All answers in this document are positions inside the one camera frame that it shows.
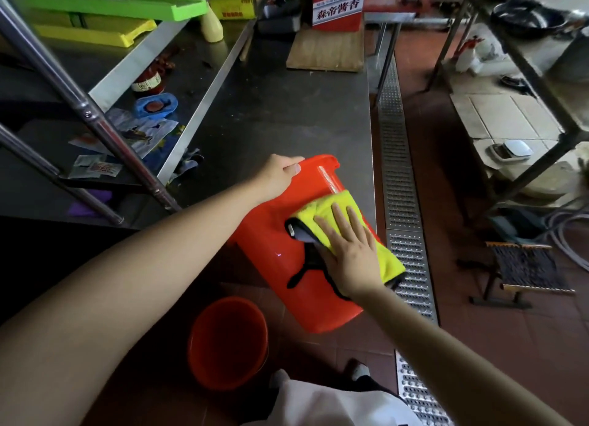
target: hand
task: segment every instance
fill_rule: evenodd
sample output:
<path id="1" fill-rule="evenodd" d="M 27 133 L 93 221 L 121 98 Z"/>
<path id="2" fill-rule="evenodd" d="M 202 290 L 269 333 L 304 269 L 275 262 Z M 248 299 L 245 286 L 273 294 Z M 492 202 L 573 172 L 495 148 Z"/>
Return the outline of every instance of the hand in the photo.
<path id="1" fill-rule="evenodd" d="M 305 158 L 302 156 L 289 158 L 277 154 L 270 155 L 268 161 L 252 178 L 259 204 L 276 198 L 286 190 L 292 177 L 300 172 L 298 163 L 303 159 Z"/>
<path id="2" fill-rule="evenodd" d="M 315 216 L 314 221 L 328 236 L 335 251 L 334 255 L 325 246 L 318 245 L 329 275 L 344 296 L 356 300 L 374 289 L 383 289 L 384 285 L 380 280 L 376 240 L 362 225 L 352 207 L 348 207 L 347 211 L 351 225 L 339 206 L 336 203 L 332 205 L 341 236 L 320 216 Z"/>

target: floor drain grate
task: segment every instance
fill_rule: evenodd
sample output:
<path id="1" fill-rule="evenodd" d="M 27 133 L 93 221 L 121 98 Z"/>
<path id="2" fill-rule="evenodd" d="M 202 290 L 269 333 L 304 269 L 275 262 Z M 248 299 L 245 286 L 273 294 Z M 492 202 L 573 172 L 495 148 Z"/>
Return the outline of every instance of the floor drain grate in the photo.
<path id="1" fill-rule="evenodd" d="M 387 247 L 407 269 L 405 280 L 396 289 L 396 293 L 423 317 L 438 324 L 394 59 L 382 89 L 378 117 Z M 452 425 L 444 409 L 409 364 L 398 352 L 395 355 L 399 396 L 424 425 Z"/>

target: person's left hand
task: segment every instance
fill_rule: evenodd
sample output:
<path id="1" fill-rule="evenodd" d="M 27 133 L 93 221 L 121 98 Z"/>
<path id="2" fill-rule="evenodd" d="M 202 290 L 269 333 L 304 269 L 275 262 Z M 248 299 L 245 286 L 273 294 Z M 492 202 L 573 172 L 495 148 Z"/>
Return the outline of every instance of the person's left hand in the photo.
<path id="1" fill-rule="evenodd" d="M 252 183 L 259 192 L 259 203 L 265 203 L 281 195 L 291 183 L 293 176 L 300 172 L 298 164 L 302 156 L 289 158 L 288 156 L 270 155 L 268 161 L 252 178 Z"/>

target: red tile floor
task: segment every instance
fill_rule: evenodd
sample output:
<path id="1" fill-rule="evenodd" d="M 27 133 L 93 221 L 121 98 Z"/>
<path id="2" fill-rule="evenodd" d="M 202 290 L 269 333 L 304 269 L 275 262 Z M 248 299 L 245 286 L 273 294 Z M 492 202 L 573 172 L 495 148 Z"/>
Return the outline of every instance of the red tile floor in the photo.
<path id="1" fill-rule="evenodd" d="M 425 86 L 446 34 L 403 31 L 396 48 L 399 79 L 416 184 L 425 228 L 429 265 L 441 326 L 500 370 L 537 394 L 573 424 L 587 424 L 589 401 L 589 275 L 562 255 L 558 264 L 577 290 L 576 297 L 530 295 L 530 311 L 481 308 L 468 303 L 480 295 L 484 277 L 455 266 L 456 258 L 485 255 L 482 241 L 463 226 L 461 207 L 475 211 L 484 203 L 480 179 L 464 129 L 448 92 Z M 376 164 L 377 200 L 382 198 Z M 383 229 L 380 204 L 379 231 Z M 569 232 L 580 253 L 589 257 L 589 231 Z M 234 258 L 226 260 L 227 254 Z M 239 283 L 219 275 L 247 275 Z M 337 381 L 349 358 L 368 364 L 374 378 L 396 390 L 394 346 L 366 315 L 324 335 L 305 333 L 251 265 L 225 248 L 179 302 L 129 352 L 87 415 L 90 425 L 235 425 L 247 418 L 255 389 L 269 374 L 286 369 L 291 377 L 319 384 Z M 270 329 L 267 364 L 245 387 L 233 393 L 207 393 L 186 364 L 186 345 L 196 314 L 223 294 L 257 303 Z"/>

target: microfiber towel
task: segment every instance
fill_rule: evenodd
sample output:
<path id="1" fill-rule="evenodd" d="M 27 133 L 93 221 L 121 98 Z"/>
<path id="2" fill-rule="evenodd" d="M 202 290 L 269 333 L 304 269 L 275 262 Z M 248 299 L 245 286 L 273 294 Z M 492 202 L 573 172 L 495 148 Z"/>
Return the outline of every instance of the microfiber towel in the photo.
<path id="1" fill-rule="evenodd" d="M 298 212 L 292 215 L 293 218 L 300 220 L 306 228 L 320 241 L 321 244 L 328 247 L 331 252 L 334 252 L 333 247 L 331 246 L 328 236 L 321 230 L 319 225 L 313 220 L 315 215 L 319 215 L 320 217 L 324 218 L 330 226 L 332 226 L 337 233 L 340 233 L 339 228 L 337 227 L 337 223 L 335 218 L 333 217 L 332 213 L 332 204 L 337 203 L 338 206 L 342 209 L 342 212 L 346 218 L 348 218 L 348 211 L 346 208 L 348 206 L 352 207 L 358 215 L 358 219 L 361 221 L 364 227 L 366 223 L 364 222 L 364 218 L 350 195 L 350 192 L 344 190 L 340 193 L 335 193 L 320 199 L 316 199 L 313 202 L 307 204 L 303 208 L 301 208 Z M 378 256 L 378 262 L 380 265 L 380 278 L 383 283 L 391 281 L 396 276 L 405 272 L 405 266 L 399 261 L 397 257 L 393 255 L 391 251 L 389 251 L 385 246 L 376 242 L 376 253 Z"/>

